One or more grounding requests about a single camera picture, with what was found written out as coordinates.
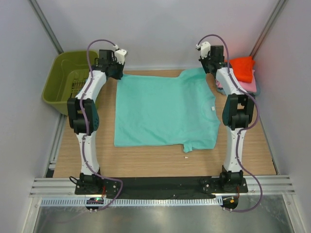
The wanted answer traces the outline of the teal t shirt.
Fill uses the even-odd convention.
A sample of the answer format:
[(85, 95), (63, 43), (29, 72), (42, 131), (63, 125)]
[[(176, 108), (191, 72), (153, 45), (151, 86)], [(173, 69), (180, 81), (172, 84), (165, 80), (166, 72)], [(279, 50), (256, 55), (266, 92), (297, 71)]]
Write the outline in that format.
[(116, 147), (183, 145), (214, 149), (220, 121), (202, 68), (177, 77), (124, 75), (116, 92)]

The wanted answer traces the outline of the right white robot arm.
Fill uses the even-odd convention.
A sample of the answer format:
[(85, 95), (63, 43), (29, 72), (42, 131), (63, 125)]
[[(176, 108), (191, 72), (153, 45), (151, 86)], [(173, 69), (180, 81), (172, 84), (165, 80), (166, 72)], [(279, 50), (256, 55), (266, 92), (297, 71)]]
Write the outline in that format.
[(227, 130), (226, 158), (219, 177), (202, 180), (204, 191), (208, 194), (233, 193), (241, 188), (246, 192), (240, 154), (246, 130), (252, 122), (254, 102), (235, 78), (230, 64), (225, 62), (223, 46), (203, 42), (196, 47), (205, 73), (214, 76), (226, 95), (222, 113), (222, 121)]

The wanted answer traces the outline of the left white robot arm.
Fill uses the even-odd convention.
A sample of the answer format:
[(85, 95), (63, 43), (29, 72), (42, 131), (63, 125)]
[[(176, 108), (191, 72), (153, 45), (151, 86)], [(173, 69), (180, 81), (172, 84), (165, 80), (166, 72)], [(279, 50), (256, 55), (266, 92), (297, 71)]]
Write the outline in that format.
[(123, 77), (126, 56), (124, 49), (99, 50), (99, 57), (92, 65), (87, 51), (88, 78), (80, 92), (67, 101), (69, 125), (77, 136), (82, 160), (79, 179), (69, 178), (76, 185), (77, 195), (99, 194), (104, 189), (96, 153), (100, 120), (95, 102), (108, 78), (120, 80)]

